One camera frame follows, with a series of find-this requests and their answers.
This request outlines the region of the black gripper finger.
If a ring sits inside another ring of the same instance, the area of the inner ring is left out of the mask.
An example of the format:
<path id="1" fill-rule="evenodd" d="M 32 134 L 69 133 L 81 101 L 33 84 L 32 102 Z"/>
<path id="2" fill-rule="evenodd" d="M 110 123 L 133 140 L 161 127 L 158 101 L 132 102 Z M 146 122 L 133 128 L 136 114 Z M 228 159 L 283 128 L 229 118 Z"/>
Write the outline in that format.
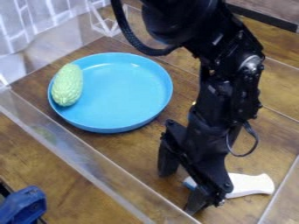
<path id="1" fill-rule="evenodd" d="M 177 171 L 180 164 L 178 151 L 165 140 L 160 142 L 157 155 L 157 173 L 160 177 L 168 177 Z"/>
<path id="2" fill-rule="evenodd" d="M 189 215 L 194 215 L 198 211 L 215 204 L 217 198 L 216 191 L 205 186 L 196 186 L 190 190 L 190 194 L 184 207 L 184 212 Z"/>

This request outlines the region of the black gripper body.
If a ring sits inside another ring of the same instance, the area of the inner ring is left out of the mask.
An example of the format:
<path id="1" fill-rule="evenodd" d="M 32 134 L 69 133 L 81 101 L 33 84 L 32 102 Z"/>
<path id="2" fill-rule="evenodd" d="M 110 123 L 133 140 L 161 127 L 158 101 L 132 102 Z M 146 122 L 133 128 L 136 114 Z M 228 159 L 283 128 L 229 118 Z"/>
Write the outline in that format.
<path id="1" fill-rule="evenodd" d="M 194 181 L 213 180 L 227 172 L 225 156 L 227 134 L 229 129 L 220 126 L 209 126 L 194 108 L 189 111 L 186 126 L 174 120 L 165 121 L 165 132 L 161 141 L 165 140 L 178 151 L 180 164 Z M 217 207 L 224 199 L 215 199 Z"/>

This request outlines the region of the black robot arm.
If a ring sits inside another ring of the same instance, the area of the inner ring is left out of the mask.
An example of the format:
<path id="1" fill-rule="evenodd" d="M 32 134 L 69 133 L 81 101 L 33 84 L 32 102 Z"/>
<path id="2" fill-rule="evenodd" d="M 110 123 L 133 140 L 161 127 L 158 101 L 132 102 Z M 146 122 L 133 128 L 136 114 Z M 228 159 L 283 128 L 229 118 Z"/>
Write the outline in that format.
<path id="1" fill-rule="evenodd" d="M 263 46 L 232 15 L 224 0 L 141 0 L 150 36 L 184 47 L 200 60 L 200 92 L 188 125 L 165 122 L 158 149 L 158 175 L 182 167 L 197 186 L 184 211 L 219 206 L 233 185 L 224 160 L 240 130 L 257 117 L 257 83 L 264 70 Z"/>

